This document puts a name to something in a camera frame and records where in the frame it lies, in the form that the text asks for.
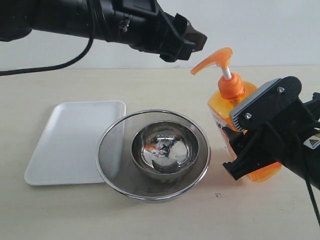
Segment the screw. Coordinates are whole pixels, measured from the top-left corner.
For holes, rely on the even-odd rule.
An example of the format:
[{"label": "screw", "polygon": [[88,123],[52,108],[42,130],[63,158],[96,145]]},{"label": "screw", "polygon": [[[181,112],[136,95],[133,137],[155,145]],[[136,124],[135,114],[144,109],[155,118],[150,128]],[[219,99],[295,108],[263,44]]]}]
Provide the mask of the screw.
[{"label": "screw", "polygon": [[285,89],[282,86],[277,88],[277,92],[280,94],[282,94],[284,91],[285,91]]},{"label": "screw", "polygon": [[244,115],[244,118],[247,119],[247,120],[249,120],[249,119],[252,118],[252,115],[247,112],[247,113]]}]

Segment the metal colander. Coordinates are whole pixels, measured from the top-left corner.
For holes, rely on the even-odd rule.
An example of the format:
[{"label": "metal colander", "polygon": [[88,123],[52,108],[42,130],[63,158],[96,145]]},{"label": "metal colander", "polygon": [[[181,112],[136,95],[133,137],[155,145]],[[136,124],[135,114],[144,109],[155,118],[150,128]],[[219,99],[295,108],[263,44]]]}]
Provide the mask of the metal colander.
[{"label": "metal colander", "polygon": [[[192,169],[174,182],[159,182],[143,174],[132,159],[132,142],[143,127],[156,122],[175,122],[186,126],[197,138],[197,161]],[[134,199],[161,201],[186,192],[205,175],[210,162],[208,140],[191,119],[167,110],[144,110],[127,115],[104,133],[97,152],[102,178],[116,191]]]}]

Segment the white tray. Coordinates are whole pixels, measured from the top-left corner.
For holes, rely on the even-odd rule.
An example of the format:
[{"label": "white tray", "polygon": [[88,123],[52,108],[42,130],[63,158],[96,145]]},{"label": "white tray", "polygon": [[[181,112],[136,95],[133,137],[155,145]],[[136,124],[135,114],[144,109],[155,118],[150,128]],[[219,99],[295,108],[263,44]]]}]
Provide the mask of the white tray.
[{"label": "white tray", "polygon": [[107,128],[125,114],[122,101],[56,106],[25,171],[25,181],[33,186],[104,183],[96,164],[98,144]]}]

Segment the beige tabletop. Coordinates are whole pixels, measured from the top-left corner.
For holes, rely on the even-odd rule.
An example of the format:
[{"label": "beige tabletop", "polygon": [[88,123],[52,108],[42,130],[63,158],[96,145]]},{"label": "beige tabletop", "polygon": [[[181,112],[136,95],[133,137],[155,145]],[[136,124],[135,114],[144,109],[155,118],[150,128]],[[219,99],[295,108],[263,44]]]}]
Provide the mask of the beige tabletop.
[{"label": "beige tabletop", "polygon": [[[232,68],[258,86],[296,76],[301,100],[320,92],[320,66]],[[283,168],[263,183],[234,181],[231,160],[207,107],[221,72],[189,69],[60,70],[0,78],[1,240],[318,240],[306,183]],[[167,109],[206,132],[212,161],[205,178],[177,200],[142,204],[107,184],[32,187],[24,173],[53,107],[121,100],[127,113]],[[320,203],[320,192],[315,190]]]}]

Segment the warning label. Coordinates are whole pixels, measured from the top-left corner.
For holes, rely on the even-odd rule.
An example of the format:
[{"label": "warning label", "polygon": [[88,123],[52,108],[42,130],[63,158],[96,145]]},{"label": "warning label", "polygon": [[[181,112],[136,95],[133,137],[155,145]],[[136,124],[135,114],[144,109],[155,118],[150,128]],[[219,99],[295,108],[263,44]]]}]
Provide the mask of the warning label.
[{"label": "warning label", "polygon": [[318,146],[320,146],[320,134],[309,137],[304,141],[303,144],[308,148],[316,149]]}]

